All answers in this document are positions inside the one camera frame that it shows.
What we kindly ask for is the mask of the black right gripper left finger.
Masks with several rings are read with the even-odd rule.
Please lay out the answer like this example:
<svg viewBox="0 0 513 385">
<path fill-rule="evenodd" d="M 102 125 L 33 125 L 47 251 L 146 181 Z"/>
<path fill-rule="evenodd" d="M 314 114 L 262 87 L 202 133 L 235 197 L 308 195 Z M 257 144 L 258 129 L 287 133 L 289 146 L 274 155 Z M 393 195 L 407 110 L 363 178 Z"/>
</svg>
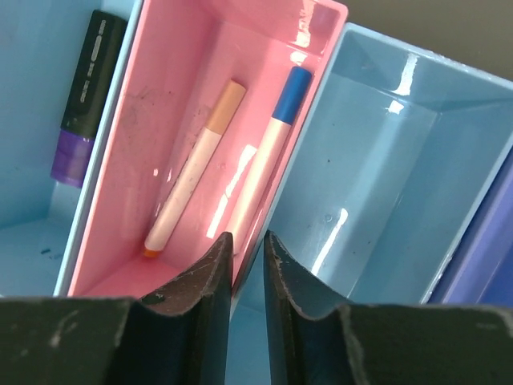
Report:
<svg viewBox="0 0 513 385">
<path fill-rule="evenodd" d="M 140 299 L 1 301 L 4 384 L 221 384 L 233 239 Z"/>
</svg>

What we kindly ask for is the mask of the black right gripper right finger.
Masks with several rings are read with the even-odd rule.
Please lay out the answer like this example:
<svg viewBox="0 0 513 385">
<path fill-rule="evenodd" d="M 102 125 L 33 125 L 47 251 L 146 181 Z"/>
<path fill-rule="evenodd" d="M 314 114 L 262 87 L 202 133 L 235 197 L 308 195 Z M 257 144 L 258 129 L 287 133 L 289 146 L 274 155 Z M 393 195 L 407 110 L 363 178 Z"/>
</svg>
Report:
<svg viewBox="0 0 513 385">
<path fill-rule="evenodd" d="M 509 384 L 512 312 L 351 302 L 264 239 L 274 384 Z"/>
</svg>

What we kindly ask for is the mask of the white orange pen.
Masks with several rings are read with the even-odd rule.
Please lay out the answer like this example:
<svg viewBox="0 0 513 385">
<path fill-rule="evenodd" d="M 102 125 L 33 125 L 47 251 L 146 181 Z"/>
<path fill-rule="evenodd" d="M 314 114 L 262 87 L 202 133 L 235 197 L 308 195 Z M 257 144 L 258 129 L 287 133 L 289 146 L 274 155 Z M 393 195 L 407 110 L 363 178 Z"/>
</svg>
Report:
<svg viewBox="0 0 513 385">
<path fill-rule="evenodd" d="M 143 243 L 145 257 L 164 250 L 245 93 L 232 79 L 225 84 Z"/>
</svg>

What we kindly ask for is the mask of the purple drawer box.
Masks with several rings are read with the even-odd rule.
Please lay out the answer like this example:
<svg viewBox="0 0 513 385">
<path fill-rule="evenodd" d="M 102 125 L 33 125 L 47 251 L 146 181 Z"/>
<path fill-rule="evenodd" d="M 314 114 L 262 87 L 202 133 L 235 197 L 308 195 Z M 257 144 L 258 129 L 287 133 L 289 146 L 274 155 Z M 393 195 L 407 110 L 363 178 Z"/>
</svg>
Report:
<svg viewBox="0 0 513 385">
<path fill-rule="evenodd" d="M 512 307 L 512 155 L 508 155 L 429 299 Z"/>
</svg>

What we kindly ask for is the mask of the sky blue drawer box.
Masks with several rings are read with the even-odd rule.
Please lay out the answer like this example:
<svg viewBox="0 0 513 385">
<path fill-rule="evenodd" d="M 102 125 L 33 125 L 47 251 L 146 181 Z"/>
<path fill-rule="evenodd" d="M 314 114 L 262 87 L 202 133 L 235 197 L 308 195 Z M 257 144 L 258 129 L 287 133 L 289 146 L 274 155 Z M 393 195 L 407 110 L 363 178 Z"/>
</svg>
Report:
<svg viewBox="0 0 513 385">
<path fill-rule="evenodd" d="M 271 381 L 264 239 L 351 302 L 429 301 L 512 150 L 512 83 L 349 23 L 236 296 L 228 384 Z"/>
</svg>

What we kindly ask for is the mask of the pink drawer box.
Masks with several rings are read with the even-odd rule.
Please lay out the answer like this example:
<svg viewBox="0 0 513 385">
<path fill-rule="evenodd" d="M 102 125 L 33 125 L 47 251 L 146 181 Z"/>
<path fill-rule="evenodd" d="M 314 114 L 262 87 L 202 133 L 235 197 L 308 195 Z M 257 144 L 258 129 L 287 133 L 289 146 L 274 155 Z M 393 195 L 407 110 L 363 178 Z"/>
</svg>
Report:
<svg viewBox="0 0 513 385">
<path fill-rule="evenodd" d="M 146 1 L 78 251 L 63 291 L 140 298 L 195 263 L 226 229 L 292 67 L 312 73 L 233 259 L 239 287 L 348 17 L 335 1 Z M 143 242 L 224 85 L 246 94 L 164 251 Z"/>
</svg>

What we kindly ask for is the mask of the white blue marker pen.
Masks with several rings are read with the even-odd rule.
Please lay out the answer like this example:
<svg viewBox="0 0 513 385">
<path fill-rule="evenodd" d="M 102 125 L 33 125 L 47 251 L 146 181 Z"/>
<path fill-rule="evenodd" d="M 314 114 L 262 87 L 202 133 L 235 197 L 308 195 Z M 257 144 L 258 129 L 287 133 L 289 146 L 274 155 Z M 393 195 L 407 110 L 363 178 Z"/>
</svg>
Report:
<svg viewBox="0 0 513 385">
<path fill-rule="evenodd" d="M 242 248 L 249 222 L 257 210 L 277 158 L 284 146 L 312 79 L 302 67 L 292 67 L 252 160 L 226 230 L 233 236 L 233 252 Z"/>
</svg>

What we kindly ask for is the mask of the purple cap black highlighter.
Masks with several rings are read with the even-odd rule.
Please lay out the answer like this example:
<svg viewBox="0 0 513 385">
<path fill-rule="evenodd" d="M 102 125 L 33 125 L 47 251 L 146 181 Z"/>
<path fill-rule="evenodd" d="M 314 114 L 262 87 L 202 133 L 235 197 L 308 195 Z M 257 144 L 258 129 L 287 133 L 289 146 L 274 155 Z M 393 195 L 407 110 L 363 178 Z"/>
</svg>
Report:
<svg viewBox="0 0 513 385">
<path fill-rule="evenodd" d="M 60 183 L 83 186 L 126 27 L 113 14 L 91 14 L 50 172 Z"/>
</svg>

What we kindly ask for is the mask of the light blue drawer box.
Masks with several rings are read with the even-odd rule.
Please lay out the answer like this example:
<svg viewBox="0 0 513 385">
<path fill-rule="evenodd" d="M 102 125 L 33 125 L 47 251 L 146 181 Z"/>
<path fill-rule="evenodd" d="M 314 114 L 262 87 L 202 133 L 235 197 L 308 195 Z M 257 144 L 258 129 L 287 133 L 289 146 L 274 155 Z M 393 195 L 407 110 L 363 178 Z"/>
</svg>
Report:
<svg viewBox="0 0 513 385">
<path fill-rule="evenodd" d="M 64 295 L 111 130 L 140 1 L 1 4 L 1 295 Z M 50 174 L 91 14 L 127 22 L 81 186 Z"/>
</svg>

